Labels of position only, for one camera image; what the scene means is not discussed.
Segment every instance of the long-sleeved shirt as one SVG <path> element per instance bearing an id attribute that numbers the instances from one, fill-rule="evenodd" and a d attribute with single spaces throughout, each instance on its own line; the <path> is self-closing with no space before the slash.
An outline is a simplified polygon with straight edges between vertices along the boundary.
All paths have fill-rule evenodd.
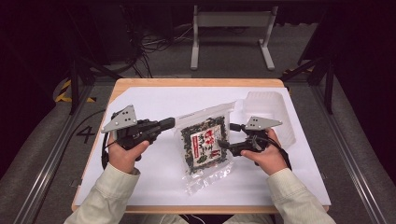
<path id="1" fill-rule="evenodd" d="M 119 223 L 140 173 L 125 174 L 109 164 L 97 179 L 82 205 L 65 221 L 72 223 Z M 267 178 L 275 207 L 285 223 L 335 223 L 318 199 L 290 169 Z M 139 223 L 187 224 L 178 215 L 143 215 Z M 272 223 L 264 214 L 235 215 L 225 224 Z"/>

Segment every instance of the white paper sheet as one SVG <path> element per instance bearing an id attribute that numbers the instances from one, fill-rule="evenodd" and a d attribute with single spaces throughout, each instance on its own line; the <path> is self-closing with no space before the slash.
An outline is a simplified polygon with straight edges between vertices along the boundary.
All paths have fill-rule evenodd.
<path id="1" fill-rule="evenodd" d="M 283 106 L 271 106 L 273 102 L 269 100 L 262 101 L 264 107 L 251 107 L 247 110 L 244 107 L 246 105 L 244 99 L 250 92 L 274 93 L 277 97 L 275 104 L 283 104 Z M 285 88 L 132 87 L 108 106 L 104 124 L 110 121 L 113 112 L 120 111 L 127 105 L 134 105 L 138 119 L 161 120 L 233 101 L 236 101 L 235 110 L 231 113 L 233 123 L 246 123 L 250 113 L 255 113 L 255 110 L 259 116 L 264 115 L 269 119 L 286 121 L 286 124 L 284 122 L 283 125 L 274 129 L 282 147 L 289 153 L 293 172 L 323 205 L 331 205 L 289 93 Z M 273 111 L 271 108 L 280 108 L 285 111 Z M 240 142 L 244 140 L 244 137 L 243 133 L 231 132 L 230 142 Z M 98 142 L 93 147 L 92 157 L 87 164 L 75 205 L 81 205 L 96 179 L 103 172 L 100 159 L 103 139 L 104 135 L 100 133 Z M 265 182 L 267 175 L 262 169 L 254 165 L 253 161 L 243 157 L 235 157 L 233 160 L 234 170 L 230 175 L 189 196 L 185 192 L 185 183 L 181 179 L 184 175 L 183 161 L 175 145 L 174 133 L 171 130 L 162 132 L 143 154 L 142 160 L 136 163 L 142 175 L 128 204 L 273 205 Z"/>

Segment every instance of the transparent plastic bag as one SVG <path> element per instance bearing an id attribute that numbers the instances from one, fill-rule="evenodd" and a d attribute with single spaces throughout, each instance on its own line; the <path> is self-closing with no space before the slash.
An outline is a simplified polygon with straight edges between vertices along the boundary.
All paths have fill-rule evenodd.
<path id="1" fill-rule="evenodd" d="M 233 156 L 217 140 L 228 141 L 234 102 L 176 118 L 177 148 L 183 160 L 186 192 L 190 195 L 227 176 Z"/>

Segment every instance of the sleeve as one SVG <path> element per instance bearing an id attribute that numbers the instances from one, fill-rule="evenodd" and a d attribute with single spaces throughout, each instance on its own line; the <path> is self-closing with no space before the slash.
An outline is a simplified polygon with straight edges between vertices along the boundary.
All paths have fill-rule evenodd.
<path id="1" fill-rule="evenodd" d="M 109 163 L 82 205 L 65 223 L 119 223 L 140 172 L 134 169 L 134 174 L 125 174 Z"/>
<path id="2" fill-rule="evenodd" d="M 275 207 L 285 223 L 335 223 L 289 168 L 268 177 L 267 183 Z"/>

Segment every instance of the silver metal bracket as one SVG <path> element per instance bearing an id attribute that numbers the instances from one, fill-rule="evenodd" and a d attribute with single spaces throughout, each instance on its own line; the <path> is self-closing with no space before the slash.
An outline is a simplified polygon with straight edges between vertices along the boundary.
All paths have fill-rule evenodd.
<path id="1" fill-rule="evenodd" d="M 274 126 L 281 125 L 281 124 L 282 124 L 282 121 L 280 121 L 280 120 L 264 119 L 264 118 L 252 116 L 249 119 L 249 121 L 247 122 L 245 129 L 251 130 L 251 131 L 260 131 L 260 130 L 265 130 L 266 128 L 274 127 Z"/>
<path id="2" fill-rule="evenodd" d="M 137 124 L 134 106 L 128 105 L 121 110 L 118 115 L 112 119 L 103 129 L 101 133 L 108 133 L 119 129 L 131 127 Z"/>

